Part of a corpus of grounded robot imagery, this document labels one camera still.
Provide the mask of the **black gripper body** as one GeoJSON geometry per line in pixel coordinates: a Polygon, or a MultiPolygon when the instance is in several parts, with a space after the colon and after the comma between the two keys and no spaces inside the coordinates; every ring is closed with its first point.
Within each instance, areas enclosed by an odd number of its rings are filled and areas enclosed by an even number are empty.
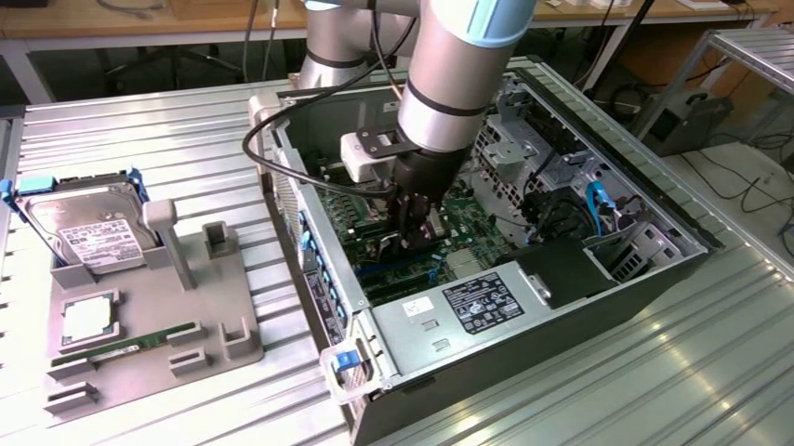
{"type": "Polygon", "coordinates": [[[394,180],[398,188],[441,203],[467,160],[467,150],[408,151],[396,156],[394,180]]]}

